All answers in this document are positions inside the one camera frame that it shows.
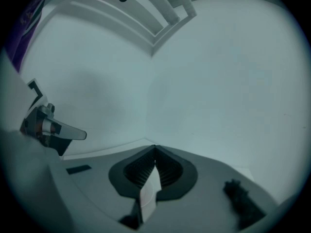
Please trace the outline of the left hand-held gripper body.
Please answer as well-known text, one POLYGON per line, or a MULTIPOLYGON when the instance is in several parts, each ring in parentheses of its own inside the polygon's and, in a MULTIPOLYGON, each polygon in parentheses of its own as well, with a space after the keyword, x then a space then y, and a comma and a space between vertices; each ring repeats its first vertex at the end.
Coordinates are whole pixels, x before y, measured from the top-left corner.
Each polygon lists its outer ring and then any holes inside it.
POLYGON ((48 102, 46 94, 35 78, 29 81, 27 85, 35 94, 35 100, 20 127, 21 132, 38 140, 43 146, 56 150, 58 155, 63 156, 71 140, 57 137, 56 124, 47 120, 48 117, 54 117, 55 106, 48 102))

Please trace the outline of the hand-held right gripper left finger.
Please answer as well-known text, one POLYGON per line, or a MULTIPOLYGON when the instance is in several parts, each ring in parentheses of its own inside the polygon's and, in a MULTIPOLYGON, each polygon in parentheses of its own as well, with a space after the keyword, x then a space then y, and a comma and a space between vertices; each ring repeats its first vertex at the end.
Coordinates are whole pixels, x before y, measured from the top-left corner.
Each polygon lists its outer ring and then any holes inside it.
POLYGON ((131 215, 135 200, 121 196, 108 173, 114 164, 145 148, 73 160, 52 155, 52 177, 71 216, 73 233, 135 232, 120 223, 131 215))

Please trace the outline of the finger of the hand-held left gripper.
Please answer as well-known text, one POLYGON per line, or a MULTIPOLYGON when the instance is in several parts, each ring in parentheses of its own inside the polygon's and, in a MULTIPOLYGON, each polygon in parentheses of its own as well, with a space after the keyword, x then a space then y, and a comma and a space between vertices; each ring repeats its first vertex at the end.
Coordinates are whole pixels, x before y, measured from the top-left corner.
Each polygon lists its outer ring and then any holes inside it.
POLYGON ((69 140, 85 140, 87 137, 86 131, 69 126, 64 123, 60 123, 60 138, 69 140))

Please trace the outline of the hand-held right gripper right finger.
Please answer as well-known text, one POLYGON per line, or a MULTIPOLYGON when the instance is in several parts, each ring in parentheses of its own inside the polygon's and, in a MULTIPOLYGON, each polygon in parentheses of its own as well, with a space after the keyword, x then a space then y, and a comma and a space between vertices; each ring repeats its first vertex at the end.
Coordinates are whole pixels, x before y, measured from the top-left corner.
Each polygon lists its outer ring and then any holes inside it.
POLYGON ((238 216, 223 191, 225 182, 241 182, 249 197, 266 214, 277 208, 277 202, 262 187, 229 165, 190 152, 167 148, 190 161, 197 169, 194 187, 181 199, 160 201, 143 224, 145 233, 236 233, 238 216))

